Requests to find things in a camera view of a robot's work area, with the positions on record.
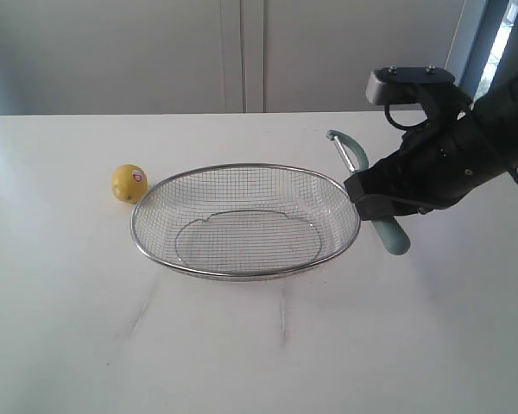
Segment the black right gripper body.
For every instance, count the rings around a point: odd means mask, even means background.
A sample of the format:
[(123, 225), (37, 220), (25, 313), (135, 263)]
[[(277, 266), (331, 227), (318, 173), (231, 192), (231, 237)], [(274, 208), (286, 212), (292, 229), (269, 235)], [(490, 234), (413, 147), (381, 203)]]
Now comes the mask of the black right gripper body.
[(504, 116), (472, 109), (454, 84), (416, 91), (426, 120), (401, 126), (402, 144), (385, 158), (404, 163), (403, 202), (443, 210), (513, 166), (513, 132)]

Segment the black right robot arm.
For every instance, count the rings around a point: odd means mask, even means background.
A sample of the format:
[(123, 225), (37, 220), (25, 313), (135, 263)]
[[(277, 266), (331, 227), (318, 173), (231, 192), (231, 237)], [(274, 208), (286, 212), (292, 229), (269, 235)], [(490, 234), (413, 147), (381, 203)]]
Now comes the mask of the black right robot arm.
[(368, 100), (402, 131), (400, 147), (344, 182), (364, 221), (452, 207), (507, 173), (518, 184), (518, 19), (496, 84), (477, 100), (430, 66), (370, 74)]

